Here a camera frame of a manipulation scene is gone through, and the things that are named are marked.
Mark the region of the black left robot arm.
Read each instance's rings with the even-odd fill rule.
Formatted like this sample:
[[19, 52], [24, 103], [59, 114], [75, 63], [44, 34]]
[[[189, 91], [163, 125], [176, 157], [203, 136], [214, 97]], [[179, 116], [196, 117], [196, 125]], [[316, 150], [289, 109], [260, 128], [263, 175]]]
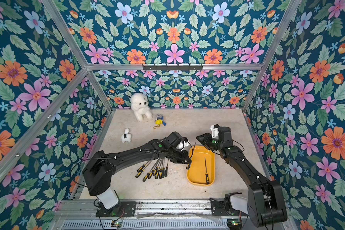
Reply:
[[112, 176], [118, 171], [135, 164], [167, 158], [172, 163], [189, 164], [187, 148], [190, 143], [178, 132], [172, 132], [168, 137], [153, 139], [146, 144], [117, 153], [105, 154], [100, 150], [94, 154], [82, 171], [89, 195], [97, 197], [106, 210], [115, 208], [120, 203], [114, 189], [111, 188]]

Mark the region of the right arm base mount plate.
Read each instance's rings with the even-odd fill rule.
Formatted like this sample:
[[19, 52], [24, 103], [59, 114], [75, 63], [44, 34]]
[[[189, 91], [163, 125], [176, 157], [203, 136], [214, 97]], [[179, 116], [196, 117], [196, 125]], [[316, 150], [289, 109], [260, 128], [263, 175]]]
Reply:
[[248, 216], [247, 214], [234, 209], [228, 198], [209, 199], [211, 204], [211, 214], [213, 216]]

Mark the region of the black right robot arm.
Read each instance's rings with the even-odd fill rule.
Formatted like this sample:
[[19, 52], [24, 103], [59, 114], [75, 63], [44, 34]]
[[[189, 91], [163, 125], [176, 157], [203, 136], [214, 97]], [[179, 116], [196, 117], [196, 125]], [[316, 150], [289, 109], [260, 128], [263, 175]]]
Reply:
[[231, 207], [246, 212], [256, 227], [287, 221], [287, 208], [280, 183], [263, 176], [246, 159], [243, 151], [234, 145], [229, 127], [212, 127], [212, 134], [205, 133], [196, 139], [206, 149], [218, 151], [220, 157], [237, 171], [248, 188], [248, 198], [242, 202], [236, 194], [229, 195]]

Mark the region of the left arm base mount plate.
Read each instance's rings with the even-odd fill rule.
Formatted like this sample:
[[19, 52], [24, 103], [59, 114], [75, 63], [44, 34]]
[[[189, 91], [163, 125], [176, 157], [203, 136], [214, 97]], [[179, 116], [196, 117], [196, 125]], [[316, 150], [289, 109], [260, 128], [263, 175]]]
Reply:
[[120, 201], [113, 208], [107, 209], [103, 203], [99, 203], [97, 206], [96, 217], [108, 218], [108, 217], [133, 217], [136, 211], [137, 202], [135, 201]]

